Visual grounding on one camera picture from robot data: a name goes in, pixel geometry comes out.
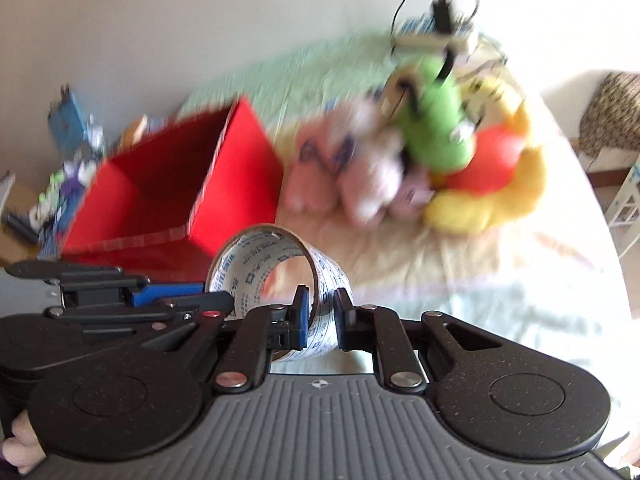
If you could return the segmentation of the person's left hand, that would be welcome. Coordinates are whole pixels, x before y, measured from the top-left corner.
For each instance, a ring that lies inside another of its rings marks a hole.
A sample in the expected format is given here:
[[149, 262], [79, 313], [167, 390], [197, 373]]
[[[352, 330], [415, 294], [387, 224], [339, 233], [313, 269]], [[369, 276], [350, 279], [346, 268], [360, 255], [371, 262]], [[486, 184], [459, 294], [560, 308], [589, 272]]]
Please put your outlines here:
[[22, 411], [12, 422], [11, 435], [1, 443], [1, 455], [22, 476], [46, 459], [27, 411]]

